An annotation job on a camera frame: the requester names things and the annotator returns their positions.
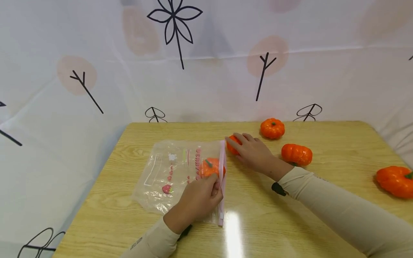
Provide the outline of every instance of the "table surface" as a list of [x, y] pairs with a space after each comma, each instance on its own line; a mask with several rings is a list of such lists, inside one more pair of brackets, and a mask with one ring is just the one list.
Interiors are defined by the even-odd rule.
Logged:
[[[119, 257], [161, 215], [131, 199], [154, 143], [222, 140], [233, 132], [259, 136], [259, 122], [132, 123], [125, 129], [54, 257]], [[411, 201], [396, 199], [373, 181], [383, 167], [406, 166], [363, 122], [285, 122], [280, 140], [263, 140], [275, 155], [286, 143], [307, 146], [307, 170], [413, 224]], [[196, 223], [172, 257], [364, 257], [271, 180], [227, 155], [225, 224]]]

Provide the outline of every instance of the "hand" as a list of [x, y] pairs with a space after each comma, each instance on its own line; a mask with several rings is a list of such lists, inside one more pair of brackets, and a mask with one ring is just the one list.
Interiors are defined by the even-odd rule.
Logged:
[[247, 133], [242, 135], [234, 133], [234, 136], [240, 140], [242, 145], [228, 137], [225, 137], [225, 140], [239, 152], [237, 158], [256, 172], [279, 181], [294, 168], [293, 165], [276, 158], [260, 139], [254, 138]]
[[181, 234], [196, 220], [210, 214], [223, 199], [218, 176], [192, 181], [182, 193], [179, 202], [164, 216], [170, 230]]

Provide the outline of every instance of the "ziplock seal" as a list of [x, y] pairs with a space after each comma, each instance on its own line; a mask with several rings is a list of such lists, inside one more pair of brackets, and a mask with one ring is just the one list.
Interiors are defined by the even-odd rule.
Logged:
[[225, 183], [226, 183], [226, 175], [224, 176], [224, 166], [227, 166], [227, 155], [225, 153], [225, 140], [220, 141], [221, 143], [221, 151], [219, 153], [219, 166], [218, 166], [218, 171], [219, 171], [219, 184], [220, 188], [222, 190], [222, 195], [224, 198], [222, 198], [222, 201], [218, 205], [218, 225], [223, 226], [224, 225], [224, 199], [225, 199]]

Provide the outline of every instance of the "white backdrop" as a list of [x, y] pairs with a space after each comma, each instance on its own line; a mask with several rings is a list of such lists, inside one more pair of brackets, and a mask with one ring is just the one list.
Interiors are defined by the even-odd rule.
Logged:
[[52, 255], [133, 121], [362, 120], [413, 166], [413, 1], [169, 1], [0, 2], [1, 257]]

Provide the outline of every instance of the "black tree drawing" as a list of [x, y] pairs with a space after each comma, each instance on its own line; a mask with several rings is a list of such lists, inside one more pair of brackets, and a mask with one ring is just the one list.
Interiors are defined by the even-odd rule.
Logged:
[[79, 76], [77, 75], [77, 73], [75, 72], [75, 70], [72, 70], [73, 74], [75, 76], [70, 76], [70, 78], [78, 80], [80, 82], [80, 84], [83, 86], [83, 89], [85, 89], [85, 91], [89, 94], [89, 97], [93, 100], [93, 102], [95, 103], [95, 105], [97, 106], [97, 108], [100, 110], [100, 112], [103, 114], [102, 109], [100, 108], [100, 106], [96, 103], [95, 99], [93, 98], [92, 94], [89, 92], [89, 90], [86, 88], [85, 86], [85, 72], [83, 72], [83, 80], [81, 80], [79, 78]]
[[[38, 236], [40, 236], [42, 233], [44, 233], [44, 232], [46, 232], [46, 231], [49, 231], [49, 230], [51, 231], [50, 238], [49, 238], [49, 240], [48, 240], [43, 246], [33, 246], [33, 245], [30, 244], [34, 239], [36, 239], [36, 238], [37, 238]], [[23, 245], [23, 246], [20, 248], [20, 251], [19, 251], [19, 254], [17, 255], [17, 258], [20, 258], [21, 252], [22, 252], [24, 249], [35, 249], [35, 250], [37, 250], [37, 254], [36, 254], [35, 258], [40, 258], [40, 255], [42, 254], [43, 251], [51, 251], [51, 252], [56, 251], [56, 248], [49, 248], [48, 246], [50, 245], [50, 243], [51, 243], [57, 236], [59, 236], [60, 234], [63, 234], [63, 235], [64, 235], [64, 234], [66, 234], [66, 232], [65, 232], [65, 231], [62, 231], [62, 232], [58, 233], [58, 234], [55, 235], [55, 236], [53, 236], [53, 233], [54, 233], [54, 230], [53, 230], [53, 228], [51, 228], [51, 227], [48, 227], [48, 228], [42, 230], [42, 231], [41, 231], [40, 233], [38, 233], [34, 238], [30, 239], [30, 241], [27, 242], [27, 244]]]
[[[162, 115], [157, 114], [155, 110], [161, 112]], [[152, 119], [156, 119], [156, 122], [158, 122], [158, 123], [159, 123], [159, 120], [160, 120], [160, 119], [161, 119], [161, 120], [164, 120], [165, 122], [168, 122], [168, 121], [166, 121], [166, 120], [164, 119], [165, 113], [162, 112], [162, 111], [160, 111], [160, 110], [157, 109], [157, 108], [154, 108], [154, 107], [148, 108], [148, 109], [145, 111], [145, 116], [148, 117], [148, 118], [150, 118], [149, 123], [152, 121]]]
[[[314, 107], [319, 107], [319, 108], [320, 108], [320, 111], [319, 111], [318, 113], [316, 113], [316, 114], [313, 114], [313, 113], [312, 113]], [[307, 109], [307, 110], [309, 109], [309, 111], [308, 111], [307, 113], [305, 113], [305, 114], [300, 115], [300, 114], [299, 114], [300, 111], [303, 110], [303, 111], [305, 112], [305, 109]], [[315, 116], [318, 115], [319, 113], [321, 113], [322, 111], [323, 111], [323, 108], [322, 108], [320, 105], [318, 105], [318, 104], [308, 105], [308, 106], [306, 106], [306, 107], [303, 107], [303, 108], [300, 109], [299, 111], [297, 111], [297, 116], [298, 116], [298, 117], [297, 117], [296, 119], [294, 119], [293, 121], [296, 121], [297, 119], [300, 119], [300, 118], [303, 118], [303, 117], [304, 117], [304, 120], [303, 120], [303, 121], [307, 120], [308, 117], [311, 117], [311, 118], [315, 121], [315, 120], [316, 120]]]
[[257, 91], [257, 97], [256, 97], [255, 101], [258, 101], [259, 91], [261, 90], [261, 84], [262, 84], [262, 79], [264, 78], [265, 70], [277, 59], [277, 58], [275, 57], [271, 62], [269, 62], [269, 63], [267, 64], [267, 62], [268, 62], [268, 55], [269, 55], [269, 54], [270, 54], [270, 53], [267, 52], [267, 54], [265, 55], [265, 58], [263, 58], [262, 56], [259, 56], [259, 57], [261, 58], [262, 62], [264, 62], [264, 66], [263, 66], [263, 68], [262, 68], [261, 80], [259, 81], [259, 86], [258, 86], [258, 91]]
[[[159, 23], [166, 23], [165, 24], [165, 43], [167, 45], [172, 41], [172, 39], [176, 35], [176, 43], [178, 44], [179, 57], [181, 60], [182, 69], [184, 69], [178, 33], [187, 42], [193, 44], [194, 42], [192, 40], [191, 31], [189, 30], [188, 25], [186, 25], [184, 21], [190, 21], [190, 20], [197, 18], [199, 15], [201, 15], [202, 11], [199, 8], [196, 8], [193, 6], [182, 7], [182, 0], [180, 0], [178, 7], [175, 6], [175, 8], [173, 6], [173, 0], [168, 0], [170, 10], [165, 8], [165, 6], [162, 5], [160, 0], [158, 0], [158, 3], [162, 7], [162, 9], [153, 10], [152, 12], [150, 12], [150, 14], [148, 14], [147, 17]], [[182, 10], [186, 10], [186, 11], [193, 10], [195, 12], [190, 17], [180, 17], [179, 12]], [[168, 31], [168, 28], [170, 29], [170, 26], [173, 26], [173, 32], [171, 36], [167, 35], [167, 31]]]
[[[5, 107], [5, 106], [6, 106], [6, 104], [4, 104], [3, 102], [0, 101], [0, 107]], [[4, 137], [6, 137], [7, 139], [9, 139], [10, 141], [14, 142], [15, 144], [17, 144], [19, 146], [23, 146], [19, 141], [17, 141], [13, 137], [11, 137], [9, 134], [3, 132], [2, 130], [0, 130], [0, 134], [3, 135]]]

